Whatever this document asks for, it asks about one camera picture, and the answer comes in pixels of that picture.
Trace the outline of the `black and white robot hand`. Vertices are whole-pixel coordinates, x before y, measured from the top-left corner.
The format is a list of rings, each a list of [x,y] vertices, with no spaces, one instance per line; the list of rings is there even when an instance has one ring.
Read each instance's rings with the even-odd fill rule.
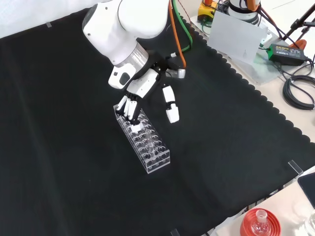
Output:
[[[133,132],[139,132],[143,125],[140,124],[139,114],[141,108],[140,101],[147,98],[153,92],[161,80],[165,77],[165,72],[149,69],[138,79],[130,79],[126,88],[126,94],[116,106],[115,113],[131,125]],[[179,109],[176,105],[175,94],[170,85],[162,85],[162,94],[166,103],[166,115],[170,123],[178,122],[180,119]]]

